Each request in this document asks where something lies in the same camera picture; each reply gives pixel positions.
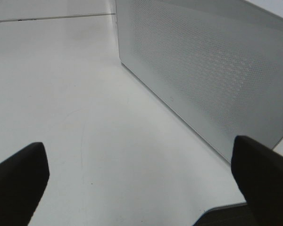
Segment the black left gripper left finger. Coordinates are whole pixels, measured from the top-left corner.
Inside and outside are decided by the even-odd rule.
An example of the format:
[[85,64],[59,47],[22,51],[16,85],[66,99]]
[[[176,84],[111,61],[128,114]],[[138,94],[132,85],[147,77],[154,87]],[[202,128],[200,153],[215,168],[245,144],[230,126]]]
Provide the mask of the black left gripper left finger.
[[0,163],[0,226],[26,226],[50,177],[42,142],[31,143]]

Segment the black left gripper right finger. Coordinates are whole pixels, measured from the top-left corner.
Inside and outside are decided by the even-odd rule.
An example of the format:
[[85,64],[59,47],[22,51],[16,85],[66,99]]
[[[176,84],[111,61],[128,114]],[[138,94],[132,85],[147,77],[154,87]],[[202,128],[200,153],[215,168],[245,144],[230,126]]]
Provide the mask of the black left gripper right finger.
[[237,136],[231,171],[257,223],[283,226],[283,156],[248,136]]

